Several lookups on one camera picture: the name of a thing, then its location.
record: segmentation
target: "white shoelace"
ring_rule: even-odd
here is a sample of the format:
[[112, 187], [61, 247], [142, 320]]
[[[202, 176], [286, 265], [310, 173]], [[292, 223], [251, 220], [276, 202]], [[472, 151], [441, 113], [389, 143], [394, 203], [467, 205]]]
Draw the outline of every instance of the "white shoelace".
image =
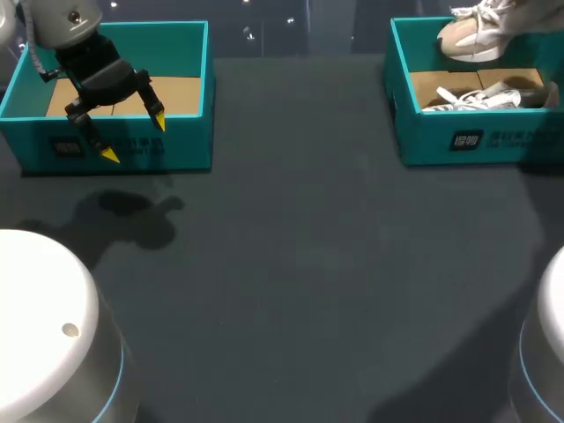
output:
[[442, 88], [441, 86], [437, 88], [437, 93], [449, 104], [441, 104], [440, 106], [432, 106], [427, 108], [428, 110], [487, 110], [488, 107], [484, 104], [484, 94], [481, 90], [470, 91], [460, 98], [456, 97], [455, 94], [451, 93], [449, 90]]
[[450, 12], [457, 19], [475, 18], [478, 22], [478, 31], [481, 31], [485, 22], [493, 22], [499, 25], [500, 14], [514, 7], [512, 1], [496, 2], [495, 0], [482, 0], [472, 7], [455, 7]]
[[492, 108], [517, 108], [520, 96], [517, 90], [504, 90], [488, 97], [487, 90], [470, 91], [460, 97], [449, 90], [437, 88], [437, 93], [449, 104], [441, 104], [425, 108], [423, 111], [447, 111], [447, 110], [489, 110]]

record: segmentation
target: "dark gray table surface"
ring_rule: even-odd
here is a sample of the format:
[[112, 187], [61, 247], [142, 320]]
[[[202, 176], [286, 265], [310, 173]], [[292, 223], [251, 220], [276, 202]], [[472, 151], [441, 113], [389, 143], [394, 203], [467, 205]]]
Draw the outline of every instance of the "dark gray table surface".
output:
[[400, 163], [377, 56], [216, 62], [209, 174], [21, 178], [0, 225], [90, 267], [142, 423], [491, 421], [564, 180]]

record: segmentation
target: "sneaker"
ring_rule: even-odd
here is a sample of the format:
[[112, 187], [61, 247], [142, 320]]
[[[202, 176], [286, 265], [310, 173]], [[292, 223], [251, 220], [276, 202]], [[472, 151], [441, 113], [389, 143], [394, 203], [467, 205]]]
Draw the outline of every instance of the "sneaker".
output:
[[556, 108], [560, 103], [560, 90], [554, 82], [532, 90], [516, 90], [504, 82], [498, 82], [485, 90], [471, 91], [460, 98], [442, 87], [437, 88], [437, 93], [447, 104], [424, 108], [423, 112]]
[[[444, 55], [461, 62], [488, 62], [503, 55], [520, 33], [537, 32], [547, 26], [564, 27], [562, 0], [482, 0], [472, 7], [451, 9], [455, 20], [438, 34]], [[541, 32], [553, 31], [549, 28]]]

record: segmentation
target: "open box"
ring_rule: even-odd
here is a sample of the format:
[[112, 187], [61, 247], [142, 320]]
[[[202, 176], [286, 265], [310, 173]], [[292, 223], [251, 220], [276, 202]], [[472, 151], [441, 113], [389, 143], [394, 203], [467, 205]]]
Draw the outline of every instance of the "open box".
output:
[[469, 91], [490, 86], [497, 82], [495, 75], [564, 86], [564, 33], [522, 35], [496, 61], [462, 63], [447, 58], [437, 47], [437, 34], [450, 21], [391, 20], [383, 80], [402, 161], [406, 165], [564, 163], [562, 102], [556, 109], [421, 112], [431, 100], [421, 98], [425, 84], [427, 96], [438, 85], [452, 88], [449, 81], [467, 85]]
[[[154, 128], [137, 94], [90, 115], [121, 163], [92, 151], [64, 106], [77, 97], [68, 79], [45, 84], [27, 48], [0, 106], [0, 130], [29, 174], [97, 174], [207, 169], [212, 165], [215, 77], [207, 22], [102, 24], [120, 55], [147, 69], [166, 111], [166, 132]], [[40, 50], [46, 69], [57, 62]]]

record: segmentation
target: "teal box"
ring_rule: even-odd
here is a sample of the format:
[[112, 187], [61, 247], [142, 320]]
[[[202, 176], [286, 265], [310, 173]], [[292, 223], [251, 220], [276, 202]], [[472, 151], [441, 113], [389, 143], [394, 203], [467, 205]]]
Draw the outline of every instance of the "teal box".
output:
[[[167, 115], [166, 132], [155, 129], [148, 115], [93, 116], [121, 161], [115, 164], [93, 152], [66, 117], [45, 117], [56, 82], [41, 80], [26, 48], [0, 106], [0, 130], [22, 170], [115, 174], [210, 168], [215, 76], [208, 23], [107, 23], [100, 33], [135, 69], [147, 69], [152, 77], [200, 78], [197, 114]], [[52, 52], [39, 53], [47, 69], [57, 67]]]
[[410, 72], [537, 68], [564, 86], [564, 33], [515, 38], [488, 63], [448, 59], [436, 37], [451, 18], [392, 19], [383, 81], [402, 161], [410, 165], [564, 163], [564, 107], [422, 113]]

